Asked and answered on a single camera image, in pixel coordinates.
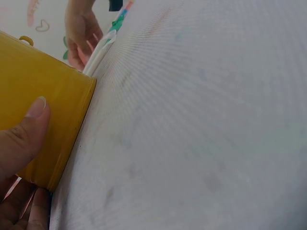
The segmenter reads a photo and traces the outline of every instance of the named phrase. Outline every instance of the plastic handle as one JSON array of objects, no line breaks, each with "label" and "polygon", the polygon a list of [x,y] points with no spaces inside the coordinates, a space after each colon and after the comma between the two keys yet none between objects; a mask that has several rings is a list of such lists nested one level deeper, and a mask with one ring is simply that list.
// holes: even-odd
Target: plastic handle
[{"label": "plastic handle", "polygon": [[27,43],[29,43],[30,46],[33,46],[33,45],[34,45],[34,42],[33,42],[33,40],[32,40],[30,37],[21,36],[21,37],[19,38],[19,40],[21,40],[21,41],[26,41]]},{"label": "plastic handle", "polygon": [[111,44],[116,40],[116,30],[110,31],[104,36],[97,44],[94,52],[92,53],[89,61],[85,65],[83,73],[87,76],[92,76],[100,61],[103,59]]}]

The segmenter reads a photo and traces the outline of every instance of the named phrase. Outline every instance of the heart drawing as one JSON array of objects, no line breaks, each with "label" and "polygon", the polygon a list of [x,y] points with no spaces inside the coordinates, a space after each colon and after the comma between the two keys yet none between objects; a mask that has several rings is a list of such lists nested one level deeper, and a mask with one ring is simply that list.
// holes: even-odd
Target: heart drawing
[{"label": "heart drawing", "polygon": [[42,19],[40,20],[40,25],[35,27],[35,30],[38,32],[46,32],[47,30],[49,30],[49,28],[49,23],[45,19]]}]

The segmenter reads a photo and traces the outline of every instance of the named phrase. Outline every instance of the finger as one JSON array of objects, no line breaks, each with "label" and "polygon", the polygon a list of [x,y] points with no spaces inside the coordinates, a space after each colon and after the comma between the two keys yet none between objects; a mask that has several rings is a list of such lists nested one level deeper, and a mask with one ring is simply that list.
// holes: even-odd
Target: finger
[{"label": "finger", "polygon": [[77,44],[69,39],[67,41],[67,47],[69,52],[71,53],[72,60],[75,62],[76,66],[74,67],[76,67],[77,69],[84,69],[84,64],[79,56]]},{"label": "finger", "polygon": [[43,188],[35,192],[27,230],[47,230],[49,227],[50,193]]},{"label": "finger", "polygon": [[13,184],[16,182],[18,179],[18,176],[13,175],[7,179],[5,179],[1,184],[0,184],[0,202],[4,200],[5,195],[7,195],[8,191],[10,188],[13,186]]},{"label": "finger", "polygon": [[92,34],[92,36],[89,37],[88,42],[92,45],[93,49],[95,49],[98,44],[98,40],[94,34]]},{"label": "finger", "polygon": [[36,186],[23,179],[16,185],[12,193],[0,204],[0,219],[16,223],[31,199]]},{"label": "finger", "polygon": [[98,26],[98,28],[96,29],[96,31],[94,32],[94,34],[96,35],[98,41],[101,40],[101,38],[103,37],[103,33],[102,30],[100,29],[100,27]]},{"label": "finger", "polygon": [[23,217],[14,225],[14,227],[12,227],[10,230],[25,230],[27,225],[28,225],[28,220],[30,217],[30,213],[31,213],[31,208],[32,208],[32,203],[33,203],[33,198],[34,196],[32,196],[24,214]]},{"label": "finger", "polygon": [[92,54],[92,50],[90,46],[87,44],[85,37],[78,37],[75,40],[75,43],[85,56],[88,57]]},{"label": "finger", "polygon": [[39,97],[18,125],[0,131],[0,182],[20,171],[38,154],[49,119],[46,99]]}]

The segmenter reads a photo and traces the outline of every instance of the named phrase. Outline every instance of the wall with cartoon print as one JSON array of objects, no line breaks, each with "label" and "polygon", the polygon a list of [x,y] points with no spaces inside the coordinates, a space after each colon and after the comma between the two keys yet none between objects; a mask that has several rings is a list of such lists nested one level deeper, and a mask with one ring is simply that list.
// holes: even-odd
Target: wall with cartoon print
[{"label": "wall with cartoon print", "polygon": [[[0,30],[33,39],[34,47],[71,65],[64,42],[64,16],[68,0],[1,0]],[[108,0],[97,0],[94,12],[106,34],[117,12],[109,12]]]}]

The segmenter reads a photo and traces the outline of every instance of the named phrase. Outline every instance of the dark stain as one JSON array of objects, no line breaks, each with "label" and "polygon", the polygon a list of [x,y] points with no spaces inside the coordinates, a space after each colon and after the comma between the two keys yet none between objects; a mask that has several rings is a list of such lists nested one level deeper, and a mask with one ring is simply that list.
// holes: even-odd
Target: dark stain
[{"label": "dark stain", "polygon": [[128,168],[128,175],[129,175],[129,178],[130,178],[130,179],[134,179],[134,178],[136,177],[136,173],[137,173],[137,171],[136,171],[136,166],[135,166],[135,164],[133,163],[133,164],[131,164],[131,165],[129,166],[129,168]]},{"label": "dark stain", "polygon": [[124,87],[124,86],[125,86],[126,80],[127,80],[127,78],[130,77],[130,76],[131,76],[131,71],[128,71],[128,72],[125,74],[123,80],[121,80],[121,83],[120,83],[121,87]]},{"label": "dark stain", "polygon": [[219,190],[221,188],[221,185],[222,185],[220,179],[213,172],[211,172],[211,173],[209,173],[209,175],[205,176],[203,181],[206,185],[206,188],[212,193],[215,193],[217,190]]},{"label": "dark stain", "polygon": [[302,159],[305,159],[307,157],[307,146],[303,145],[299,150],[299,155]]},{"label": "dark stain", "polygon": [[184,201],[183,200],[178,200],[178,204],[182,207],[182,206],[184,206]]},{"label": "dark stain", "polygon": [[95,224],[95,217],[94,217],[94,214],[91,214],[91,215],[90,215],[90,222],[91,222],[91,225],[94,226],[94,224]]},{"label": "dark stain", "polygon": [[238,148],[238,145],[230,137],[228,137],[227,135],[224,135],[224,134],[223,134],[223,137],[224,137],[225,140],[228,141],[228,143],[231,145],[231,147],[233,149],[237,149]]},{"label": "dark stain", "polygon": [[217,164],[217,168],[219,169],[219,171],[221,171],[221,172],[226,171],[226,165],[223,161],[217,160],[216,164]]},{"label": "dark stain", "polygon": [[202,80],[207,80],[205,70],[202,68],[197,68],[198,76]]},{"label": "dark stain", "polygon": [[109,206],[109,204],[113,201],[115,189],[116,189],[115,186],[112,186],[112,187],[109,188],[109,190],[106,194],[104,208],[107,208]]},{"label": "dark stain", "polygon": [[300,130],[300,135],[301,135],[301,137],[305,137],[306,136],[306,130],[304,128],[302,128]]}]

